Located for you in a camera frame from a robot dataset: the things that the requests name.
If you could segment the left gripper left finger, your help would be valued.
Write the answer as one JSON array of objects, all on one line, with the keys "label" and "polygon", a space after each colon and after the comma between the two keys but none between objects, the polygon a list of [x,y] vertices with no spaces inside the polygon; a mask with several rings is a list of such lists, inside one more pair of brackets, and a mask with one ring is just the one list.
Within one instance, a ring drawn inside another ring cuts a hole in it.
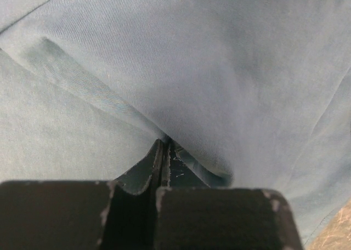
[{"label": "left gripper left finger", "polygon": [[157,140],[112,181],[1,184],[1,249],[151,249],[163,160]]}]

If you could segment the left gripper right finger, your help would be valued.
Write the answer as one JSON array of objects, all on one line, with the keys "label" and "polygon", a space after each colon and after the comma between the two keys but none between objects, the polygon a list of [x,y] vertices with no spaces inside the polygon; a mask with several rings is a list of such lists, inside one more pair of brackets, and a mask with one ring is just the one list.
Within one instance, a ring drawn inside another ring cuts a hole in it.
[{"label": "left gripper right finger", "polygon": [[302,249],[291,207],[267,189],[209,187],[170,143],[156,191],[156,249]]}]

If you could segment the grey blue t shirt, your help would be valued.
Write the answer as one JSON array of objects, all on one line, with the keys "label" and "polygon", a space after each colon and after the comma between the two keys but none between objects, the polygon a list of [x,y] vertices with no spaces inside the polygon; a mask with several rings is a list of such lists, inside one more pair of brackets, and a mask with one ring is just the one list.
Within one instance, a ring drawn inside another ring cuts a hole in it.
[{"label": "grey blue t shirt", "polygon": [[310,244],[350,198],[350,0],[1,0],[1,181],[115,179],[156,139]]}]

